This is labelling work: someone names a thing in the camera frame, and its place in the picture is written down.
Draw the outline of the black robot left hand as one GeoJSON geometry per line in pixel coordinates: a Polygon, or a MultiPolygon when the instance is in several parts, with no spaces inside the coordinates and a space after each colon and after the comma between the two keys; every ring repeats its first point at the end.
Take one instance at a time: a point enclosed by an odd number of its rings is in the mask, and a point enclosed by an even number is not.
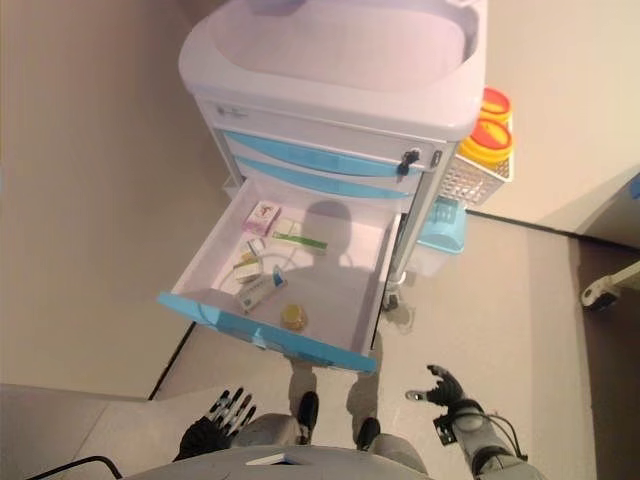
{"type": "Polygon", "coordinates": [[[207,412],[184,432],[174,461],[226,450],[256,412],[251,393],[243,387],[224,390],[207,412]]]}

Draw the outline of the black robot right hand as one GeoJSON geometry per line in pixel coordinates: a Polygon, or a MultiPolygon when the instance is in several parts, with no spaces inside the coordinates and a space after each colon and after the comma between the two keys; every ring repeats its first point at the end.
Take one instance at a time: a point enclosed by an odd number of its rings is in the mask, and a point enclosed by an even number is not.
{"type": "Polygon", "coordinates": [[[468,398],[456,377],[446,368],[428,364],[426,369],[436,378],[436,384],[430,390],[408,390],[404,397],[412,402],[428,402],[445,407],[451,412],[462,409],[477,409],[477,403],[468,398]]]}

